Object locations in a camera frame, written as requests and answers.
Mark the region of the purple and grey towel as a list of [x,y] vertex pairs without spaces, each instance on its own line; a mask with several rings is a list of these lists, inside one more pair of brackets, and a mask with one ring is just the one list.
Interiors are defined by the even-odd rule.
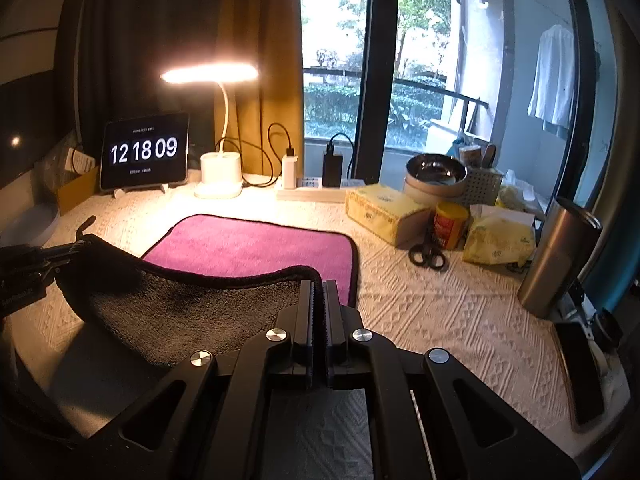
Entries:
[[234,351],[296,303],[302,281],[357,302],[359,252],[346,234],[192,214],[142,256],[87,234],[56,274],[74,313],[149,366],[192,350]]

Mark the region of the cardboard box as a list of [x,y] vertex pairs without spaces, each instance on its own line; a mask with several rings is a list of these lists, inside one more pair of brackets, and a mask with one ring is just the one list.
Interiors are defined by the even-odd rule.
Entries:
[[99,174],[100,168],[94,167],[56,191],[56,203],[61,216],[99,192]]

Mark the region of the grey plastic basin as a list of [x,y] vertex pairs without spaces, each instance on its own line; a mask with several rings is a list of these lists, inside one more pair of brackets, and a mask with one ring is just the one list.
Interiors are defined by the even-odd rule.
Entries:
[[1,246],[42,247],[50,240],[58,226],[58,220],[60,220],[60,211],[55,204],[32,206],[4,229],[1,233]]

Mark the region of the black scissors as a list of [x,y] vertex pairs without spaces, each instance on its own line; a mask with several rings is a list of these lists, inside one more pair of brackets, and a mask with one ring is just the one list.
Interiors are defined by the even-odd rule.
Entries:
[[409,261],[419,268],[429,268],[435,272],[445,272],[448,269],[448,259],[442,252],[433,229],[428,228],[421,243],[410,247]]

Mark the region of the yellow tissue pack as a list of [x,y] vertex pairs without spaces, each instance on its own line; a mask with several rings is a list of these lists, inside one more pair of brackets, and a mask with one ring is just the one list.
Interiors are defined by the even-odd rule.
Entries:
[[346,192],[345,214],[384,242],[398,247],[424,234],[432,210],[394,188],[370,184]]

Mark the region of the white knitted table cloth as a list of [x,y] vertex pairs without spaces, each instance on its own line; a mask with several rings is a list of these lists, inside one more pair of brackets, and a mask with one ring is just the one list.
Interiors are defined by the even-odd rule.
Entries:
[[[133,255],[144,254],[192,214],[267,221],[349,235],[360,255],[358,310],[367,328],[397,347],[451,352],[512,408],[579,463],[622,417],[630,400],[620,361],[608,361],[604,419],[585,432],[570,424],[570,404],[553,327],[518,303],[520,280],[449,257],[444,273],[413,266],[406,254],[346,217],[337,204],[285,202],[249,188],[232,200],[200,200],[192,186],[168,193],[93,196],[66,214],[53,244],[91,232]],[[144,364],[85,326],[51,287],[47,297],[12,315],[18,356],[38,387],[84,436],[90,436],[156,381]]]

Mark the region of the black power adapter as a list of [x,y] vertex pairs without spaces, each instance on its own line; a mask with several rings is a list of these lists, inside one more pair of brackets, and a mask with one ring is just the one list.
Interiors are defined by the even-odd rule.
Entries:
[[342,182],[343,155],[337,153],[332,142],[326,144],[323,155],[321,183],[324,188],[339,188]]

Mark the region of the white charger plug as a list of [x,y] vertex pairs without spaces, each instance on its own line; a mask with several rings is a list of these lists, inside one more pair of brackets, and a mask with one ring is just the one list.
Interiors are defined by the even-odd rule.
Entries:
[[297,186],[297,155],[294,148],[287,148],[281,162],[282,188],[287,191],[295,190]]

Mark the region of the stainless steel bowl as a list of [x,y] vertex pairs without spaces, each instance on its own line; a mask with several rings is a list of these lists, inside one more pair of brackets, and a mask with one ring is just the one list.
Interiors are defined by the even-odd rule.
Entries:
[[442,197],[460,197],[468,183],[468,168],[443,154],[419,154],[406,163],[405,181],[415,190]]

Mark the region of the yellow wipes pack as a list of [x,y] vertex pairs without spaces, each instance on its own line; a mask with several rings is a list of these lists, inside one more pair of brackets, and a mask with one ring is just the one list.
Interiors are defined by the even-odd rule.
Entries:
[[469,263],[522,266],[536,248],[533,222],[499,216],[474,218],[463,247],[462,259]]

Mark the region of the white perforated basket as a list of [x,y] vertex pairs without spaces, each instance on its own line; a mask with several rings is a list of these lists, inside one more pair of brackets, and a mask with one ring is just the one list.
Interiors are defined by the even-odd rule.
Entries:
[[468,167],[465,190],[460,198],[464,206],[484,204],[494,206],[504,174],[495,168]]

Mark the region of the dark green curtain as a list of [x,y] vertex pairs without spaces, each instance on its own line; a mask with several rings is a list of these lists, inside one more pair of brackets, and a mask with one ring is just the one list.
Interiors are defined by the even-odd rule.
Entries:
[[214,144],[216,87],[168,84],[213,62],[221,0],[64,0],[54,54],[58,126],[99,157],[110,122],[186,112],[189,160]]

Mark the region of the steel thermos bottle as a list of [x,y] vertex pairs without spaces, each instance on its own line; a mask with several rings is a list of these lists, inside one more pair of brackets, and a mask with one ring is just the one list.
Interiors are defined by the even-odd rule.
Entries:
[[521,306],[546,318],[589,260],[602,232],[601,222],[571,200],[555,197],[540,243],[518,290]]

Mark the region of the smartphone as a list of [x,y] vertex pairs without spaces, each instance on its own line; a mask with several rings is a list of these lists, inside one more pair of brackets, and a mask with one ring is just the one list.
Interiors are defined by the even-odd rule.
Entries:
[[554,323],[553,337],[562,365],[572,428],[584,432],[605,412],[600,367],[579,322]]

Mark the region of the mustard yellow curtain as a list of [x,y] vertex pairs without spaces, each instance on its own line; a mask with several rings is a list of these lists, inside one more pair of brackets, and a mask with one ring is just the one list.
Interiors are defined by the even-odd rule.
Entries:
[[241,140],[247,174],[280,171],[270,148],[291,140],[304,157],[300,0],[220,0],[215,61],[247,63],[254,81],[229,84],[228,136]]

